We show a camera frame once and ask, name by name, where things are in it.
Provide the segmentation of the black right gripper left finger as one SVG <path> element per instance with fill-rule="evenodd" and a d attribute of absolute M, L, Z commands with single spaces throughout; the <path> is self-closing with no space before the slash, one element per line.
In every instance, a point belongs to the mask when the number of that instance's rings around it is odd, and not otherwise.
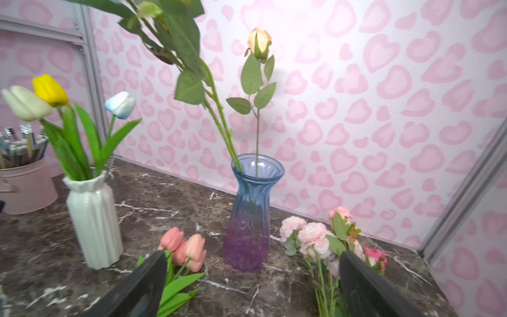
<path fill-rule="evenodd" d="M 81 316 L 156 316 L 166 274 L 166 254 L 156 251 Z"/>

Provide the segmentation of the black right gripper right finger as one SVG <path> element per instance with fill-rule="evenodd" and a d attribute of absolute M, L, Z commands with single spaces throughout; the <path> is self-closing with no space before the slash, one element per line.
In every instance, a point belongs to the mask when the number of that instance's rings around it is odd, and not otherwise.
<path fill-rule="evenodd" d="M 341 288 L 351 316 L 417 317 L 423 313 L 351 251 L 339 264 Z"/>

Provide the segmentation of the light pink double peony stem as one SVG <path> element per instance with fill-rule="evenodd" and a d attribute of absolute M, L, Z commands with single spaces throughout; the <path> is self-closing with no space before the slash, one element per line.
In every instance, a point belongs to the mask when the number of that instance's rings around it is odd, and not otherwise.
<path fill-rule="evenodd" d="M 353 251 L 362 261 L 366 261 L 363 247 L 357 239 L 348 238 L 345 244 L 347 248 Z M 336 256 L 335 259 L 330 262 L 331 274 L 336 279 L 339 277 L 339 259 L 340 256 Z"/>

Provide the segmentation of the pink tulip stem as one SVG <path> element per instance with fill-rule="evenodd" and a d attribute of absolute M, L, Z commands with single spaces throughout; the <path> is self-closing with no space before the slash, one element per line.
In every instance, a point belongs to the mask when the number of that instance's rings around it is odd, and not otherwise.
<path fill-rule="evenodd" d="M 170 255 L 166 257 L 168 267 L 165 287 L 157 316 L 170 316 L 196 297 L 201 290 L 200 287 L 196 287 L 184 292 L 205 275 L 199 273 L 207 256 L 204 244 L 205 239 L 195 235 L 190 241 L 183 240 L 177 249 L 168 252 Z"/>
<path fill-rule="evenodd" d="M 173 227 L 162 236 L 159 243 L 158 250 L 165 253 L 167 261 L 165 286 L 178 278 L 182 274 L 182 270 L 185 269 L 185 267 L 180 267 L 172 262 L 172 254 L 182 243 L 183 239 L 185 239 L 184 232 L 177 227 Z"/>
<path fill-rule="evenodd" d="M 185 267 L 193 273 L 203 267 L 207 255 L 204 249 L 205 239 L 200 234 L 192 235 L 188 240 L 183 239 L 182 243 L 172 254 L 172 262 L 180 267 Z"/>

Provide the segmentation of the small pink twin rose stem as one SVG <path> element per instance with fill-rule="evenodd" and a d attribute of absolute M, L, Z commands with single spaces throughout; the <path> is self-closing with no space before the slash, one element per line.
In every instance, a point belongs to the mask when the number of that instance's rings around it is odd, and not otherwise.
<path fill-rule="evenodd" d="M 280 241 L 286 248 L 288 256 L 301 254 L 306 263 L 312 284 L 316 293 L 316 300 L 320 316 L 331 315 L 331 292 L 328 290 L 327 265 L 335 260 L 335 254 L 330 249 L 328 236 L 331 232 L 322 223 L 307 222 L 291 216 L 284 219 L 279 230 Z"/>

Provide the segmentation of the purple glass vase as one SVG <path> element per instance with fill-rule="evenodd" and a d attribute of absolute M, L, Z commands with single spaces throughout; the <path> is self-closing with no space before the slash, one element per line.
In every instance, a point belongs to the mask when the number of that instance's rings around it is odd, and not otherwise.
<path fill-rule="evenodd" d="M 270 193 L 285 174 L 274 158 L 255 153 L 238 156 L 232 165 L 238 192 L 224 236 L 227 262 L 242 272 L 260 270 L 269 254 Z"/>

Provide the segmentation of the magenta rose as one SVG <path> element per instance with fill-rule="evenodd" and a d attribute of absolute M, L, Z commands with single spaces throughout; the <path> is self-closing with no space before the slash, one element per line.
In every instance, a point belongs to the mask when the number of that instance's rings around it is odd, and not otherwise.
<path fill-rule="evenodd" d="M 385 251 L 379 251 L 374 248 L 363 249 L 366 263 L 380 276 L 384 276 L 388 259 Z"/>

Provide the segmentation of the salmon pink rose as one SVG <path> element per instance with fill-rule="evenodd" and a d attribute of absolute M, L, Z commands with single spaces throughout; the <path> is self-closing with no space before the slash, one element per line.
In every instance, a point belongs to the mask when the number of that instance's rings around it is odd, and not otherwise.
<path fill-rule="evenodd" d="M 353 216 L 350 211 L 343 206 L 336 208 L 330 212 L 329 219 L 332 224 L 332 233 L 327 235 L 330 243 L 330 250 L 340 256 L 346 250 L 345 244 L 348 238 L 358 239 L 362 232 L 353 222 Z"/>

